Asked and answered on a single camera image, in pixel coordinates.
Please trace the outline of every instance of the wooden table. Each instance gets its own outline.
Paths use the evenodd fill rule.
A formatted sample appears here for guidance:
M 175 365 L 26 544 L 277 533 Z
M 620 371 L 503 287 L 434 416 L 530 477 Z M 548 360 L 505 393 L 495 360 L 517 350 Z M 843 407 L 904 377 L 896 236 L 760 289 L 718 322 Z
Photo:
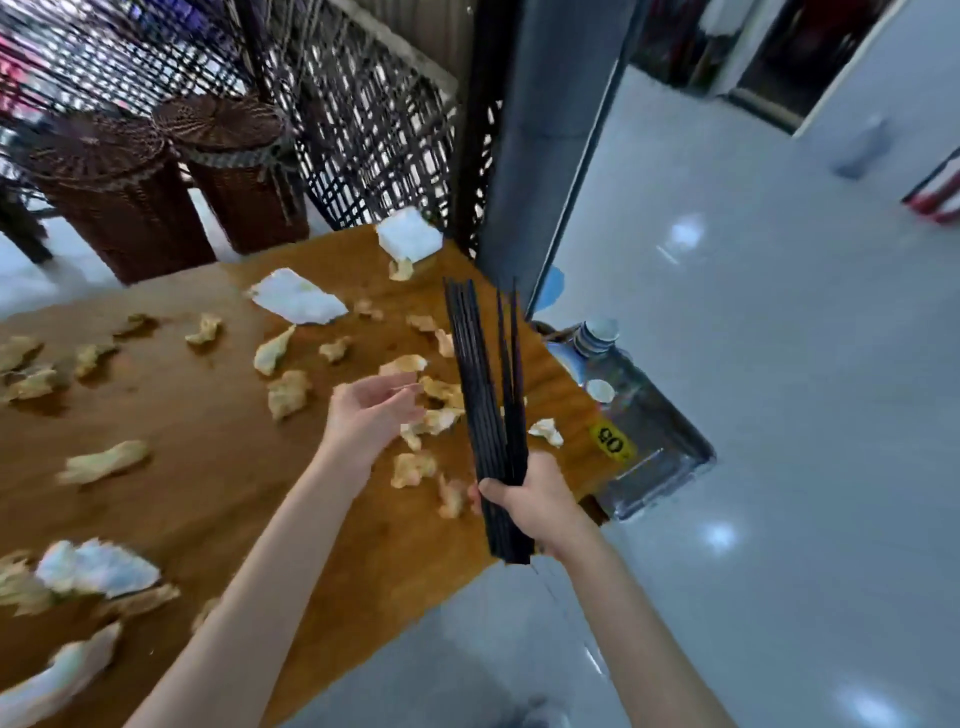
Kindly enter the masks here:
M 183 592 L 175 602 L 130 620 L 110 670 L 48 725 L 123 724 L 187 643 L 191 620 L 227 585 L 310 460 L 335 384 L 375 374 L 380 364 L 404 353 L 425 356 L 426 374 L 459 381 L 455 361 L 440 357 L 436 340 L 404 323 L 407 313 L 431 314 L 449 329 L 444 276 L 477 281 L 485 328 L 495 336 L 492 288 L 453 245 L 419 263 L 405 282 L 388 280 L 388 261 L 374 229 L 355 228 L 236 264 L 210 265 L 17 315 L 0 325 L 0 339 L 36 335 L 46 343 L 37 361 L 57 361 L 78 345 L 109 340 L 130 313 L 149 313 L 162 322 L 149 337 L 124 343 L 98 379 L 0 407 L 0 555 L 16 548 L 39 555 L 56 540 L 96 536 L 133 548 Z M 257 346 L 287 324 L 243 292 L 282 267 L 348 306 L 372 299 L 386 320 L 351 313 L 326 326 L 299 327 L 279 371 L 306 370 L 315 397 L 306 410 L 276 425 L 267 410 L 266 380 L 253 369 L 252 358 Z M 209 351 L 196 353 L 183 336 L 196 330 L 202 311 L 221 315 L 225 330 Z M 345 333 L 355 344 L 347 359 L 331 366 L 317 348 Z M 584 496 L 616 472 L 588 437 L 594 404 L 531 329 L 524 328 L 520 341 L 528 418 L 556 418 L 565 444 L 555 453 L 571 488 Z M 492 339 L 488 348 L 495 351 Z M 144 439 L 153 448 L 144 466 L 82 491 L 56 483 L 66 457 L 130 439 Z M 530 444 L 549 448 L 536 438 Z M 448 475 L 469 477 L 465 422 L 425 437 L 424 446 Z M 470 513 L 457 521 L 441 519 L 433 481 L 402 491 L 390 487 L 393 458 L 404 450 L 400 440 L 388 448 L 349 512 L 276 684 L 270 723 L 290 716 L 492 563 L 482 519 Z M 90 615 L 96 601 L 69 600 L 33 617 L 14 618 L 5 610 L 0 689 L 43 669 L 61 644 L 89 637 L 97 626 Z

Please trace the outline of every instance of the brown woven basket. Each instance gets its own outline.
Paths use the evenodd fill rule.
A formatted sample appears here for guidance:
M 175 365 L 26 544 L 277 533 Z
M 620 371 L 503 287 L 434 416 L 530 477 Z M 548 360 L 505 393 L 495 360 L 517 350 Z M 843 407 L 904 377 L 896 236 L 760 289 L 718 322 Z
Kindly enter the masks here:
M 216 260 L 177 161 L 149 119 L 78 112 L 15 160 L 124 284 Z
M 309 234 L 292 141 L 276 110 L 253 98 L 187 96 L 154 109 L 237 253 Z

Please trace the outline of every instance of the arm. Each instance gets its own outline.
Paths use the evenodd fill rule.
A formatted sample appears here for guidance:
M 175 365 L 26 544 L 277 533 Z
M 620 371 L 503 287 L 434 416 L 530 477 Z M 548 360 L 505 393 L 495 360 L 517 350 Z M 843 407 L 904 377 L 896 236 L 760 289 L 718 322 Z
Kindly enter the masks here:
M 626 565 L 577 505 L 551 455 L 531 453 L 522 486 L 485 480 L 479 492 L 504 506 L 566 568 L 634 726 L 733 728 Z
M 303 610 L 373 460 L 401 424 L 422 416 L 414 403 L 416 388 L 410 386 L 415 380 L 372 376 L 334 390 L 313 461 L 257 539 L 220 605 L 128 728 L 259 725 Z

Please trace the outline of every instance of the bundle of black chopsticks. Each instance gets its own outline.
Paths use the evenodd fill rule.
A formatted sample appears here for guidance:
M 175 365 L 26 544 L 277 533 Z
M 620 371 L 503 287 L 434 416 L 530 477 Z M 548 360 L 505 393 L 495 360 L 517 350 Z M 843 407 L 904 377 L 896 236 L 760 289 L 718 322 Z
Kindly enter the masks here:
M 477 478 L 493 477 L 506 485 L 522 485 L 527 474 L 527 425 L 523 412 L 523 372 L 517 335 L 516 285 L 510 294 L 510 343 L 504 328 L 503 303 L 496 297 L 503 417 L 496 403 L 487 345 L 480 325 L 473 281 L 444 280 L 446 311 L 467 407 L 467 425 Z M 534 542 L 516 527 L 501 506 L 481 499 L 490 553 L 508 564 L 529 564 Z

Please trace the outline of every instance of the basket lid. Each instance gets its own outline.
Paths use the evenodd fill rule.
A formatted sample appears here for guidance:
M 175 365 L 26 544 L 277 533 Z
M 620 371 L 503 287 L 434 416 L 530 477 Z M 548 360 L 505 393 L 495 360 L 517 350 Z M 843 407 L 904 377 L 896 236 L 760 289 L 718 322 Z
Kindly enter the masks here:
M 31 176 L 70 184 L 115 180 L 151 164 L 166 151 L 149 119 L 78 111 L 22 133 L 16 162 Z
M 273 144 L 283 134 L 274 107 L 250 96 L 184 96 L 154 109 L 154 123 L 177 144 L 237 152 Z

